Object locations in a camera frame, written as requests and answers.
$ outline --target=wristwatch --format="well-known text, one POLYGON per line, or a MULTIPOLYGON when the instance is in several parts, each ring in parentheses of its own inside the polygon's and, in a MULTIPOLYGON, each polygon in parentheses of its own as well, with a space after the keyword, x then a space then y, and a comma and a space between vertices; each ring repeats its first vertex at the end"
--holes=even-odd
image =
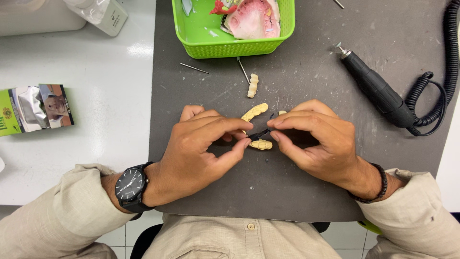
POLYGON ((115 196, 120 206, 130 212, 139 213, 132 220, 139 218, 143 212, 154 209, 142 203, 142 194, 149 183, 144 169, 151 164, 153 162, 126 169, 116 182, 115 196))

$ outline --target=white table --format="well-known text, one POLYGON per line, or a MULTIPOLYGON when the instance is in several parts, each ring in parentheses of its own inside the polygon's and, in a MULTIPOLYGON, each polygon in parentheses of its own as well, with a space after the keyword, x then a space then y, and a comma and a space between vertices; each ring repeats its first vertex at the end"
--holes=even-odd
MULTIPOLYGON (((147 161, 155 5, 154 0, 124 2, 129 18, 115 38, 90 24, 79 31, 0 38, 0 88, 63 84, 75 120, 71 127, 0 138, 0 157, 6 162, 0 173, 1 204, 32 201, 75 163, 122 171, 147 161)), ((458 132, 460 108, 437 175, 451 212, 460 212, 458 132)))

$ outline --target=man's right hand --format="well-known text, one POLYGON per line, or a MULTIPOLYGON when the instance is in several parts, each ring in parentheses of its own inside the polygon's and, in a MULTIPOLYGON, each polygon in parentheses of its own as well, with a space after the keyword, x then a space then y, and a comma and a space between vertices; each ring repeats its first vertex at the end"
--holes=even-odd
POLYGON ((160 162, 145 169, 150 183, 143 195, 147 206, 158 206, 192 195, 220 179, 242 158, 251 140, 243 130, 252 123, 226 118, 202 106, 186 106, 180 121, 172 129, 165 154, 160 162), (238 142, 231 151, 216 157, 207 152, 213 141, 222 138, 238 142))
MULTIPOLYGON (((320 145, 301 149, 280 131, 271 136, 278 142, 281 152, 299 168, 312 176, 331 182, 363 199, 374 199, 381 190, 379 171, 356 156, 355 127, 340 119, 327 105, 318 100, 299 104, 286 114, 267 122, 278 130, 309 131, 320 145)), ((387 175, 389 197, 403 183, 387 175)))

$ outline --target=green cigarette pack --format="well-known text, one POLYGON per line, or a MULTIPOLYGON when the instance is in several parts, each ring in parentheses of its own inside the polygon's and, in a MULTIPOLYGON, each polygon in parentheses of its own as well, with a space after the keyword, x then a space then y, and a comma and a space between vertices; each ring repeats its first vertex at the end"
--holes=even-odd
POLYGON ((0 136, 74 125, 59 84, 0 90, 0 136))

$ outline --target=white bottle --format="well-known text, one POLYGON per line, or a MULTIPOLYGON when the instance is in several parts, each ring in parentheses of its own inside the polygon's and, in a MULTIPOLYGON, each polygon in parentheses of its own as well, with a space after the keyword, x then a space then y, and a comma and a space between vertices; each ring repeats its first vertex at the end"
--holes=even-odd
POLYGON ((0 36, 81 29, 86 21, 58 0, 0 0, 0 36))
POLYGON ((117 36, 128 13, 116 0, 64 0, 67 7, 110 36, 117 36))

